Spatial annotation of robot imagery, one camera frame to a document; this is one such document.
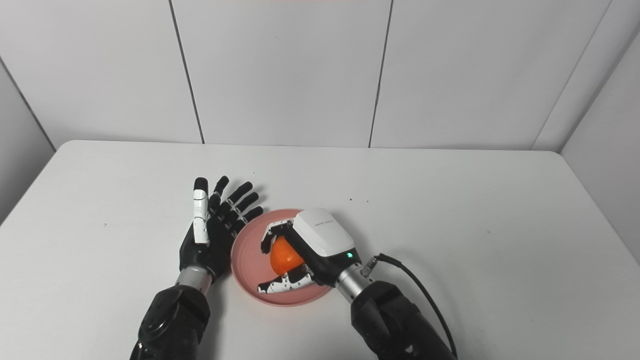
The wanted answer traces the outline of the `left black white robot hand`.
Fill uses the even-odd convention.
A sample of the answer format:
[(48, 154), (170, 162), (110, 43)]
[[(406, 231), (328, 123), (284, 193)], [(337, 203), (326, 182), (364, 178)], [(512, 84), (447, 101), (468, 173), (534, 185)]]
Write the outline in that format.
[(192, 221), (179, 249), (179, 270), (203, 269), (211, 283), (230, 267), (231, 250), (240, 232), (265, 212), (251, 181), (224, 198), (229, 183), (224, 175), (210, 191), (205, 177), (195, 179)]

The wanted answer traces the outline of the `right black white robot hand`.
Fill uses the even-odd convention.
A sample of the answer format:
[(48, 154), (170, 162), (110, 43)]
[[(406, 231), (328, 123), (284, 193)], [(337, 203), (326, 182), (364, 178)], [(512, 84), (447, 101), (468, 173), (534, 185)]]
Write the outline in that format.
[(284, 239), (302, 259), (274, 280), (258, 284), (261, 294), (290, 292), (311, 284), (332, 287), (352, 302), (371, 279), (362, 275), (362, 261), (354, 239), (326, 209), (313, 208), (292, 218), (270, 223), (260, 242), (265, 255), (274, 253), (275, 242)]

